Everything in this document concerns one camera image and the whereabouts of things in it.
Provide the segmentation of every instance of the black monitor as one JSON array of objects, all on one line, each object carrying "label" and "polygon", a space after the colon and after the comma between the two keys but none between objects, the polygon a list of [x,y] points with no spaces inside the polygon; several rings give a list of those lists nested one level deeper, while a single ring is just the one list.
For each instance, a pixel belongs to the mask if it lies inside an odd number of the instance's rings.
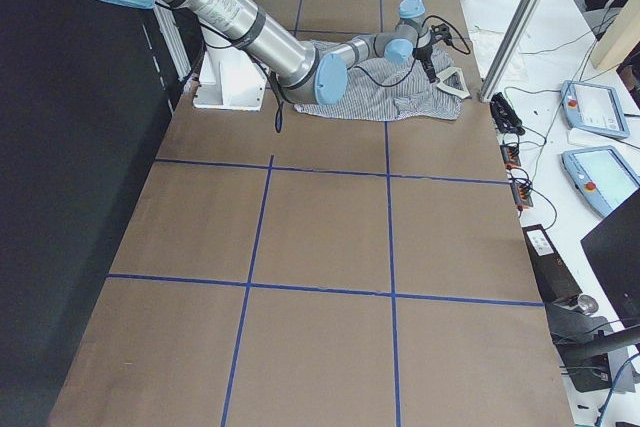
[{"label": "black monitor", "polygon": [[618,318],[628,319],[622,324],[640,323],[640,190],[589,232],[582,248]]}]

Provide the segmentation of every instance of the table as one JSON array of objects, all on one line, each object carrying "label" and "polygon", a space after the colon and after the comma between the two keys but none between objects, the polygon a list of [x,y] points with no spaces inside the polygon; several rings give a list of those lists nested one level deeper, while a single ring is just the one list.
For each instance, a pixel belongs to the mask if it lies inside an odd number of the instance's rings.
[{"label": "table", "polygon": [[[506,31],[513,12],[520,0],[461,0],[465,18],[469,26],[504,32]],[[577,39],[589,31],[580,11],[573,0],[542,0],[534,14],[526,34],[520,43],[521,52],[537,52],[543,49],[553,49],[556,46]],[[528,79],[525,81],[503,80],[500,90],[507,86],[515,86],[526,90],[537,91],[544,89],[559,89],[564,80],[573,78],[578,65],[594,41],[592,34],[586,35],[571,45],[567,45],[555,52],[524,55]],[[601,74],[589,63],[584,71],[584,79]],[[614,71],[606,72],[593,79],[594,83],[614,87],[623,108],[627,113],[638,113],[638,108],[627,93],[622,81]],[[513,106],[525,126],[546,133],[551,125],[560,101],[557,93],[543,93],[530,95],[516,90],[508,90]],[[626,141],[640,145],[640,125],[634,118],[628,119],[631,137]],[[560,114],[553,122],[549,131],[548,144],[539,159],[538,174],[535,187],[547,195],[558,209],[558,220],[548,234],[557,247],[563,260],[582,290],[596,298],[600,305],[597,315],[603,315],[609,320],[617,319],[611,304],[604,295],[580,245],[582,239],[599,222],[597,216],[576,193],[569,181],[560,161],[560,154],[566,150],[580,148],[571,145],[567,140],[568,126]],[[541,139],[533,133],[528,133],[523,140],[540,142]],[[602,140],[598,145],[614,145],[629,161],[630,165],[640,172],[640,152],[618,142]],[[521,153],[523,166],[529,172],[535,169],[535,162],[539,149],[523,146]],[[521,217],[523,226],[542,224],[549,225],[553,218],[551,207],[539,197],[534,197],[535,208],[526,210]],[[613,324],[618,331],[622,326]],[[578,424],[593,425],[595,412],[606,396],[605,391],[581,394],[577,392],[571,382],[565,379],[565,387],[569,396],[574,420]],[[579,410],[577,405],[589,406],[589,410]],[[616,394],[613,398],[605,418],[604,425],[613,426],[614,421],[640,423],[640,393]]]},{"label": "table", "polygon": [[[257,1],[331,40],[400,0]],[[487,106],[274,114],[183,99],[50,424],[570,425]]]}]

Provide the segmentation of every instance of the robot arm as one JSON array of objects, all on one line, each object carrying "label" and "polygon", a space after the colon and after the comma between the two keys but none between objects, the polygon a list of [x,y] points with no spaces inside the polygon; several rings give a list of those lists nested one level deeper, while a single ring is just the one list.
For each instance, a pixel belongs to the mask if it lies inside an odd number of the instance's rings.
[{"label": "robot arm", "polygon": [[[155,4],[155,0],[100,1],[147,9]],[[253,0],[163,1],[171,8],[190,9],[236,48],[266,64],[275,72],[281,93],[290,102],[338,102],[347,87],[347,69],[372,57],[384,56],[402,63],[416,50],[416,58],[427,70],[431,44],[439,40],[432,38],[426,26],[421,0],[400,4],[400,21],[394,32],[359,36],[323,53],[310,42],[298,41]]]}]

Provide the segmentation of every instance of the gray cloth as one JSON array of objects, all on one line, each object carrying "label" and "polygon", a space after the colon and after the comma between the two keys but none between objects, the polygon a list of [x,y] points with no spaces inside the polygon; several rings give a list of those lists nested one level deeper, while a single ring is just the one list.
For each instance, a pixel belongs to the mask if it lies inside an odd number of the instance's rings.
[{"label": "gray cloth", "polygon": [[[334,43],[313,41],[320,51]],[[453,65],[449,55],[434,46],[433,65],[436,72]],[[413,63],[410,58],[402,65],[385,59],[371,59],[360,65],[381,84],[390,85],[407,74]],[[390,121],[424,115],[438,119],[455,120],[460,115],[462,100],[436,88],[429,83],[420,62],[416,62],[409,76],[395,87],[382,88],[374,84],[360,69],[350,69],[349,84],[344,97],[337,104],[295,105],[298,112],[337,119],[359,119]],[[448,85],[460,88],[457,79],[451,78]]]}]

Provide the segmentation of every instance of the black wall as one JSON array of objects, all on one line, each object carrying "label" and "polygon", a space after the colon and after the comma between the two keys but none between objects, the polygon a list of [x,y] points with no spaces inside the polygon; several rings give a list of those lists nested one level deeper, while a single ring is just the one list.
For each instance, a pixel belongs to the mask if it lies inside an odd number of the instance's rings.
[{"label": "black wall", "polygon": [[40,426],[170,114],[148,15],[0,6],[0,425]]}]

